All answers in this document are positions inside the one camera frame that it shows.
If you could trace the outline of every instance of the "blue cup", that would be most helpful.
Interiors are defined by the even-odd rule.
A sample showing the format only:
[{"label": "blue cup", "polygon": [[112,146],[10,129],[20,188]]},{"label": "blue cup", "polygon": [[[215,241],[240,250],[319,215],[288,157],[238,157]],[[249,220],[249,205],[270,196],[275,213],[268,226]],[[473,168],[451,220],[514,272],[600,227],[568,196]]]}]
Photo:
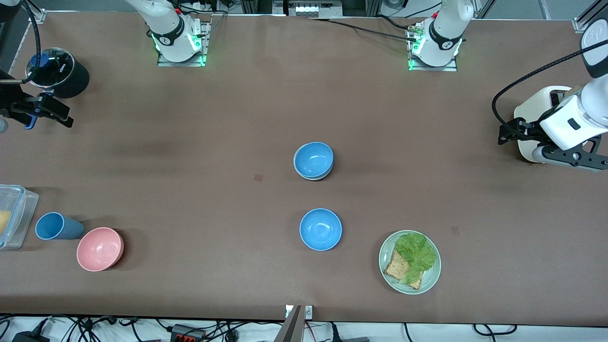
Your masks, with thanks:
[{"label": "blue cup", "polygon": [[77,239],[84,232],[82,223],[58,212],[44,214],[36,223],[36,236],[41,240]]}]

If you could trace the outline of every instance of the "cable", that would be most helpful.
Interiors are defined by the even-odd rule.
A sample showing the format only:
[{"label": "cable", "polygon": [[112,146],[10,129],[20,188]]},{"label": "cable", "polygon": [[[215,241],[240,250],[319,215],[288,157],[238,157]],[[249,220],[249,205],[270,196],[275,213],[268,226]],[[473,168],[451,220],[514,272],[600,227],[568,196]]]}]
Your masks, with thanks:
[{"label": "cable", "polygon": [[525,134],[523,134],[523,133],[521,133],[521,132],[519,132],[519,131],[516,131],[516,130],[515,130],[513,127],[511,127],[510,125],[507,125],[507,123],[505,122],[505,120],[504,120],[504,119],[503,119],[503,118],[500,116],[500,114],[498,113],[498,110],[496,109],[496,102],[498,101],[498,99],[499,99],[501,96],[503,96],[503,94],[504,94],[504,93],[506,93],[507,91],[509,91],[509,89],[511,89],[511,88],[513,88],[514,86],[516,86],[516,85],[518,85],[518,84],[522,83],[523,81],[525,81],[525,80],[529,79],[530,77],[532,77],[532,76],[534,76],[534,75],[536,75],[536,74],[539,74],[539,73],[541,73],[541,72],[543,72],[543,71],[545,71],[545,70],[547,70],[547,69],[549,69],[549,68],[552,68],[552,67],[554,67],[554,66],[556,66],[556,65],[558,65],[558,64],[560,64],[560,63],[562,63],[562,62],[565,62],[565,61],[567,61],[567,60],[570,60],[570,59],[572,59],[572,58],[574,58],[574,57],[576,57],[576,56],[578,56],[578,55],[582,55],[582,54],[584,54],[585,52],[591,51],[591,50],[593,50],[593,49],[597,49],[598,47],[600,47],[600,46],[604,46],[604,45],[606,45],[606,44],[608,44],[608,40],[604,40],[604,41],[602,41],[602,42],[600,42],[600,43],[597,43],[597,44],[591,45],[591,46],[589,46],[589,47],[586,47],[586,48],[584,48],[584,49],[581,49],[581,50],[579,50],[579,51],[576,51],[576,52],[574,52],[574,53],[572,53],[572,54],[570,54],[570,55],[564,56],[564,57],[562,57],[562,58],[560,58],[560,59],[558,59],[558,60],[552,61],[551,63],[549,63],[549,64],[547,64],[547,65],[544,65],[544,66],[541,66],[540,68],[538,68],[538,69],[534,70],[533,72],[531,72],[531,73],[527,74],[526,76],[523,76],[522,78],[520,78],[520,79],[516,80],[515,82],[511,83],[510,85],[506,86],[504,89],[502,89],[501,91],[499,91],[499,92],[498,92],[498,94],[496,94],[496,96],[494,96],[494,99],[492,99],[492,112],[494,112],[494,116],[496,117],[496,119],[498,119],[498,121],[499,121],[499,122],[500,122],[500,123],[501,123],[501,124],[502,124],[504,127],[506,127],[506,128],[507,128],[507,130],[508,130],[508,131],[509,131],[511,134],[514,134],[514,135],[516,135],[516,136],[520,137],[520,138],[521,138],[521,140],[523,140],[523,141],[526,141],[526,140],[533,140],[531,137],[529,137],[529,136],[527,136],[527,135],[525,135]]},{"label": "cable", "polygon": [[135,324],[131,324],[131,329],[133,329],[133,335],[135,335],[135,338],[137,338],[137,342],[143,342],[141,338],[139,338],[139,335],[137,334],[137,331],[135,330]]},{"label": "cable", "polygon": [[333,322],[330,322],[331,324],[331,330],[333,330],[334,332],[334,338],[331,340],[332,342],[342,342],[342,339],[340,338],[340,333],[338,332],[338,327],[336,327],[336,325]]},{"label": "cable", "polygon": [[477,324],[473,324],[473,330],[475,330],[475,332],[481,336],[491,337],[492,342],[496,342],[496,336],[511,335],[512,333],[517,331],[517,324],[513,324],[513,329],[511,329],[509,331],[505,331],[505,332],[493,332],[492,329],[490,329],[489,325],[487,325],[487,324],[481,324],[481,325],[484,326],[488,330],[487,333],[477,330]]},{"label": "cable", "polygon": [[10,327],[10,321],[9,321],[8,318],[0,321],[0,324],[2,324],[4,322],[6,322],[6,326],[4,327],[4,330],[2,331],[2,333],[0,333],[0,340],[2,339],[2,337],[4,337],[4,334],[6,333],[6,330],[8,330],[9,327]]},{"label": "cable", "polygon": [[170,331],[169,331],[170,326],[164,326],[164,325],[161,323],[161,321],[159,321],[159,320],[158,320],[158,318],[155,318],[154,320],[155,320],[155,321],[158,323],[158,325],[160,325],[161,327],[165,328],[165,330],[166,330],[166,331],[170,332]]},{"label": "cable", "polygon": [[306,322],[306,326],[308,327],[308,331],[310,331],[310,335],[313,337],[313,341],[317,342],[317,339],[314,337],[313,328],[310,327],[310,324],[308,324],[308,322]]},{"label": "cable", "polygon": [[413,342],[412,337],[410,336],[410,331],[407,330],[407,323],[403,322],[403,327],[406,329],[406,336],[407,336],[408,341]]},{"label": "cable", "polygon": [[217,336],[214,336],[214,337],[209,338],[207,341],[213,341],[213,340],[215,340],[215,339],[216,339],[216,338],[218,338],[218,337],[222,337],[223,335],[227,334],[228,332],[231,332],[231,331],[235,330],[236,328],[242,327],[242,326],[244,326],[245,324],[249,324],[249,322],[246,322],[246,323],[241,323],[241,324],[239,324],[239,325],[236,325],[236,326],[234,326],[234,327],[232,327],[232,328],[228,329],[227,331],[225,331],[225,332],[223,332],[223,333],[221,333],[221,334],[219,334],[219,335],[217,335]]},{"label": "cable", "polygon": [[328,22],[328,23],[338,24],[338,25],[342,25],[342,26],[346,26],[346,27],[350,27],[350,28],[355,29],[355,30],[361,30],[361,31],[370,32],[370,33],[373,33],[375,35],[380,35],[380,36],[385,36],[385,37],[391,37],[391,38],[397,38],[397,39],[402,39],[402,40],[407,40],[407,41],[416,41],[415,38],[403,37],[403,36],[397,36],[397,35],[391,35],[389,33],[384,33],[384,32],[374,31],[374,30],[370,30],[370,29],[365,29],[363,27],[354,26],[354,25],[347,24],[347,23],[341,23],[339,21],[333,21],[333,20],[328,20],[328,19],[318,19],[318,20],[319,21],[325,21],[325,22]]},{"label": "cable", "polygon": [[411,16],[415,16],[416,14],[420,14],[420,13],[422,13],[422,12],[426,12],[426,11],[428,11],[428,10],[432,10],[432,9],[434,9],[435,7],[439,6],[439,5],[441,5],[441,3],[438,3],[437,5],[433,5],[433,6],[429,7],[428,9],[424,9],[424,10],[418,11],[418,12],[416,12],[416,13],[412,13],[412,14],[410,14],[410,15],[404,16],[403,18],[410,18]]},{"label": "cable", "polygon": [[377,17],[378,17],[378,18],[384,18],[384,19],[386,19],[386,20],[387,20],[387,21],[388,21],[388,22],[389,22],[391,25],[393,25],[393,26],[395,26],[395,27],[397,27],[397,28],[399,28],[399,29],[402,29],[402,30],[407,30],[407,26],[403,26],[403,25],[399,25],[399,24],[397,24],[396,22],[394,22],[394,21],[393,21],[391,18],[389,18],[388,16],[385,16],[385,15],[383,15],[383,14],[378,14],[378,15],[377,15]]},{"label": "cable", "polygon": [[38,323],[38,325],[36,326],[36,328],[34,328],[34,330],[32,330],[32,332],[30,333],[30,337],[32,337],[35,340],[37,340],[40,337],[40,334],[42,333],[42,328],[44,327],[44,324],[48,320],[49,320],[48,318],[45,318],[42,321],[40,321],[40,323]]},{"label": "cable", "polygon": [[29,81],[31,81],[34,76],[36,76],[36,73],[38,72],[38,68],[40,67],[40,59],[41,59],[41,51],[40,51],[40,33],[38,32],[38,24],[36,23],[36,17],[34,16],[34,13],[32,13],[32,9],[30,8],[30,4],[26,1],[26,0],[22,0],[21,4],[23,5],[23,8],[26,10],[27,12],[27,16],[30,17],[30,21],[32,22],[32,28],[34,31],[34,40],[36,42],[36,62],[34,63],[34,66],[30,72],[30,74],[22,79],[22,80],[0,80],[0,84],[25,84]]}]

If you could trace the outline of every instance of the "bread slice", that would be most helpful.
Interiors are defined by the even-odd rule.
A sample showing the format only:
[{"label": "bread slice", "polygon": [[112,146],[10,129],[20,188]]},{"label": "bread slice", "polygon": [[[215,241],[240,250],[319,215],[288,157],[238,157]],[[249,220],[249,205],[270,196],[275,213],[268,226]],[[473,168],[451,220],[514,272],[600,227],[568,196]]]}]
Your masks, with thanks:
[{"label": "bread slice", "polygon": [[[397,253],[397,250],[393,250],[393,255],[390,257],[390,262],[389,264],[386,266],[386,270],[384,270],[384,273],[386,273],[387,275],[397,279],[397,280],[401,280],[404,276],[406,276],[407,270],[410,268],[410,264],[407,263],[407,261],[405,259],[403,259],[403,257]],[[420,289],[420,284],[422,284],[422,274],[424,273],[424,271],[420,272],[420,280],[413,283],[413,284],[407,284],[408,286],[411,286],[414,290],[419,290]]]}]

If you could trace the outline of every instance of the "plate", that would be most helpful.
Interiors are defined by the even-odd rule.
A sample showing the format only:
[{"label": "plate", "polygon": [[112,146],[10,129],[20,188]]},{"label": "plate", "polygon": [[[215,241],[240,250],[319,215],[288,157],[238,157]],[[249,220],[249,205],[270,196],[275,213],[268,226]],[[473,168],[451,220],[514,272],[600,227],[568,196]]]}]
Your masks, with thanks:
[{"label": "plate", "polygon": [[[393,250],[395,250],[395,243],[397,242],[397,240],[399,240],[401,236],[408,235],[411,233],[418,233],[426,237],[426,239],[429,241],[430,246],[437,254],[437,258],[435,259],[435,263],[433,264],[433,266],[430,269],[424,271],[422,275],[422,284],[420,285],[419,290],[414,290],[411,286],[408,286],[406,284],[399,284],[399,280],[384,273],[384,270],[386,270],[386,266],[390,262],[390,257],[393,255]],[[386,238],[386,240],[384,240],[384,243],[380,247],[378,264],[380,265],[380,273],[382,273],[382,277],[384,278],[386,283],[388,283],[396,291],[405,293],[406,295],[420,295],[421,293],[427,292],[437,283],[437,280],[439,280],[439,274],[441,273],[441,257],[439,256],[439,251],[437,250],[437,247],[435,246],[433,241],[429,239],[428,236],[417,231],[398,231]]]}]

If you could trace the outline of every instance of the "black cable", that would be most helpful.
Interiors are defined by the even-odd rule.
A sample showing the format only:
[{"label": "black cable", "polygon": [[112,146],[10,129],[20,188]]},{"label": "black cable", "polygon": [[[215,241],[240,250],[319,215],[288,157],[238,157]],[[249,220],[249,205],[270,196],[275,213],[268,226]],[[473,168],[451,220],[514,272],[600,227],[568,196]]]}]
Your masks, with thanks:
[{"label": "black cable", "polygon": [[69,328],[69,329],[66,331],[65,335],[63,335],[63,338],[62,338],[62,339],[61,339],[61,341],[59,341],[59,342],[63,342],[63,339],[64,339],[64,338],[66,338],[66,335],[67,335],[67,340],[66,340],[66,342],[70,342],[70,338],[72,338],[72,334],[74,333],[74,330],[76,330],[76,326],[77,326],[77,325],[78,325],[78,323],[74,322],[74,323],[72,324],[72,327],[71,327],[71,328]]},{"label": "black cable", "polygon": [[137,334],[137,331],[135,330],[135,324],[131,324],[131,329],[133,329],[133,335],[135,335],[135,338],[137,338],[137,342],[143,342],[141,338],[139,338],[139,335]]},{"label": "black cable", "polygon": [[2,321],[0,321],[0,324],[6,322],[6,326],[4,327],[4,330],[2,331],[2,333],[0,333],[0,340],[2,339],[2,337],[4,337],[4,334],[6,333],[6,330],[9,329],[10,327],[10,321],[9,319],[3,319]]},{"label": "black cable", "polygon": [[355,30],[361,30],[361,31],[365,31],[365,32],[370,32],[370,33],[373,33],[375,35],[380,35],[380,36],[385,36],[385,37],[390,37],[390,38],[397,38],[397,39],[402,39],[402,40],[407,40],[407,41],[416,41],[416,39],[414,39],[414,38],[397,36],[397,35],[391,35],[389,33],[384,33],[384,32],[374,31],[374,30],[370,30],[370,29],[365,29],[363,27],[359,27],[359,26],[355,26],[355,25],[351,25],[351,24],[347,24],[347,23],[341,23],[339,21],[333,21],[333,20],[328,20],[328,19],[318,19],[318,20],[319,21],[326,21],[328,23],[338,24],[338,25],[342,25],[342,26],[346,26],[346,27],[350,27],[351,29],[355,29]]},{"label": "black cable", "polygon": [[38,337],[40,337],[40,335],[42,334],[42,329],[44,327],[44,324],[46,323],[46,321],[48,321],[48,318],[43,319],[40,323],[38,323],[38,325],[36,326],[36,328],[34,328],[34,330],[32,330],[32,332],[30,333],[30,337],[34,338],[34,339],[38,339]]},{"label": "black cable", "polygon": [[331,330],[334,333],[334,337],[331,340],[332,342],[342,342],[342,339],[340,338],[340,333],[338,332],[338,327],[336,327],[336,325],[333,322],[330,322],[331,324]]},{"label": "black cable", "polygon": [[32,0],[26,0],[33,8],[35,8],[38,12],[42,12],[36,4],[33,3]]},{"label": "black cable", "polygon": [[[430,10],[430,9],[433,9],[433,8],[435,8],[435,7],[439,6],[439,5],[441,5],[441,3],[438,3],[437,5],[431,6],[431,7],[429,7],[428,9],[424,9],[424,10],[422,10],[422,11],[418,11],[418,12],[416,12],[416,13],[412,13],[412,14],[410,14],[410,15],[404,16],[403,18],[409,18],[409,17],[414,16],[414,15],[416,15],[416,14],[419,14],[419,13],[422,13],[422,12],[426,12],[426,11],[428,11],[428,10]],[[399,25],[399,24],[397,24],[397,23],[396,23],[396,22],[394,22],[394,20],[392,20],[392,19],[391,19],[389,16],[386,16],[386,15],[383,15],[383,14],[379,14],[379,15],[377,15],[377,17],[378,17],[378,18],[383,18],[383,19],[386,19],[386,20],[387,20],[387,21],[388,21],[388,22],[389,22],[391,25],[393,25],[393,26],[395,26],[395,27],[397,27],[397,28],[399,28],[399,29],[402,29],[402,30],[407,30],[407,26],[403,26],[403,25]]]},{"label": "black cable", "polygon": [[228,329],[227,331],[225,331],[225,332],[223,332],[223,333],[221,333],[221,334],[219,334],[219,335],[217,335],[217,336],[214,336],[214,337],[209,338],[207,341],[213,341],[213,340],[215,340],[215,339],[216,339],[216,338],[218,338],[218,337],[222,337],[223,335],[225,335],[225,334],[227,334],[227,333],[229,333],[229,332],[231,332],[231,331],[235,330],[236,328],[242,327],[242,326],[244,326],[245,324],[249,324],[249,322],[246,322],[246,323],[241,323],[241,324],[239,324],[239,325],[236,325],[236,326],[234,326],[234,327],[232,327],[232,328]]},{"label": "black cable", "polygon": [[403,322],[403,327],[406,329],[406,336],[407,336],[407,339],[409,340],[409,342],[413,342],[413,341],[412,341],[412,337],[410,337],[410,331],[409,331],[409,330],[407,330],[407,323]]},{"label": "black cable", "polygon": [[34,66],[32,68],[32,71],[30,72],[30,74],[23,80],[21,80],[21,83],[27,83],[29,81],[31,81],[34,76],[36,76],[36,73],[38,72],[38,68],[40,67],[40,59],[42,56],[42,53],[40,51],[40,33],[38,31],[38,24],[36,23],[36,17],[34,16],[34,13],[32,13],[32,9],[30,8],[30,5],[27,3],[26,0],[21,1],[23,3],[23,8],[26,10],[27,12],[27,16],[30,17],[30,21],[32,22],[32,28],[34,30],[34,40],[36,41],[36,63],[34,63]]},{"label": "black cable", "polygon": [[435,7],[439,6],[439,5],[441,5],[441,3],[438,3],[438,4],[436,4],[436,5],[433,5],[433,6],[429,7],[428,9],[424,9],[424,10],[422,10],[422,11],[418,11],[418,12],[416,12],[416,13],[412,13],[412,14],[410,14],[410,15],[404,16],[403,18],[410,18],[410,17],[412,17],[412,16],[415,16],[416,14],[420,14],[420,13],[422,13],[422,12],[426,12],[426,11],[428,11],[428,10],[432,10],[432,9],[434,9]]},{"label": "black cable", "polygon": [[224,14],[228,14],[227,11],[223,11],[223,10],[206,11],[206,10],[193,9],[192,7],[188,7],[188,6],[182,5],[181,3],[176,3],[176,2],[174,2],[174,0],[169,0],[169,2],[174,7],[176,7],[177,9],[179,9],[183,14],[191,14],[191,13],[200,13],[200,14],[205,14],[205,13],[224,13]]},{"label": "black cable", "polygon": [[591,51],[593,49],[597,49],[598,47],[604,46],[606,44],[608,44],[608,40],[604,40],[604,41],[602,41],[600,43],[597,43],[597,44],[591,45],[589,47],[586,47],[584,49],[581,49],[579,51],[576,51],[576,52],[574,52],[574,53],[572,53],[570,55],[564,56],[564,57],[562,57],[562,58],[560,58],[558,60],[552,61],[551,63],[549,63],[547,65],[544,65],[544,66],[541,66],[540,68],[534,70],[533,72],[527,74],[526,76],[523,76],[522,78],[520,78],[520,79],[516,80],[515,82],[511,83],[510,85],[506,86],[504,89],[502,89],[501,91],[499,91],[498,94],[496,94],[496,96],[494,96],[494,99],[492,100],[492,112],[494,112],[494,116],[496,117],[496,119],[498,119],[498,121],[504,127],[506,127],[509,130],[509,132],[511,132],[511,134],[514,134],[514,135],[520,137],[521,140],[533,140],[531,137],[529,137],[529,136],[527,136],[527,135],[525,135],[525,134],[523,134],[523,133],[521,133],[519,131],[516,131],[513,127],[511,127],[510,125],[506,124],[505,120],[500,116],[500,114],[498,113],[498,110],[496,109],[496,102],[498,101],[498,99],[504,93],[506,93],[507,91],[509,91],[509,89],[511,89],[514,86],[522,83],[523,81],[529,79],[530,77],[532,77],[532,76],[534,76],[536,74],[539,74],[539,73],[541,73],[541,72],[543,72],[543,71],[545,71],[545,70],[547,70],[549,68],[552,68],[552,67],[554,67],[554,66],[556,66],[556,65],[558,65],[558,64],[560,64],[562,62],[570,60],[570,59],[572,59],[572,58],[574,58],[574,57],[576,57],[578,55],[582,55],[585,52]]},{"label": "black cable", "polygon": [[477,324],[473,324],[473,330],[481,336],[491,337],[492,342],[496,342],[496,336],[511,335],[512,333],[517,331],[517,324],[513,325],[513,329],[511,329],[509,331],[505,331],[505,332],[493,332],[492,329],[490,329],[489,325],[487,325],[487,324],[481,324],[481,325],[484,326],[488,330],[487,333],[477,330]]},{"label": "black cable", "polygon": [[158,323],[158,325],[160,325],[161,327],[165,328],[165,330],[166,330],[166,331],[169,331],[170,326],[164,326],[164,325],[161,323],[161,321],[159,321],[159,320],[158,320],[158,318],[155,318],[154,320],[155,320],[155,321]]},{"label": "black cable", "polygon": [[394,21],[393,21],[391,18],[389,18],[388,16],[385,16],[385,15],[383,15],[383,14],[378,14],[378,15],[377,15],[377,17],[378,17],[378,18],[383,18],[383,19],[386,19],[386,21],[388,21],[388,22],[389,22],[391,25],[393,25],[393,26],[395,26],[395,27],[397,27],[397,28],[399,28],[399,29],[402,29],[402,30],[407,30],[407,26],[403,26],[403,25],[399,25],[399,24],[397,24],[396,22],[394,22]]}]

